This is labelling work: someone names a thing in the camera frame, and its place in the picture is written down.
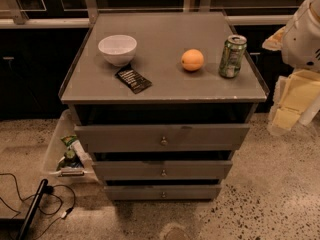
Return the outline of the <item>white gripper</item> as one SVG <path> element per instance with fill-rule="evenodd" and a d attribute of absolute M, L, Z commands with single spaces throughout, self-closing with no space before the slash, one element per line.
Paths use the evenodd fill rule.
<path fill-rule="evenodd" d="M 320 70 L 319 0 L 305 0 L 285 28 L 268 37 L 262 47 L 282 49 L 283 62 L 300 68 L 288 77 L 280 76 L 276 83 L 269 133 L 281 136 L 297 123 L 308 126 L 320 110 L 320 74 L 313 72 Z"/>

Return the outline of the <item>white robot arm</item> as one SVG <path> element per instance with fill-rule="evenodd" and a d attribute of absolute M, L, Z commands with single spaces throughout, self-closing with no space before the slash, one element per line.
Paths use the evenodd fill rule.
<path fill-rule="evenodd" d="M 307 126 L 320 109 L 320 0 L 305 0 L 262 47 L 280 51 L 282 61 L 293 68 L 276 82 L 268 131 L 280 136 L 297 123 Z"/>

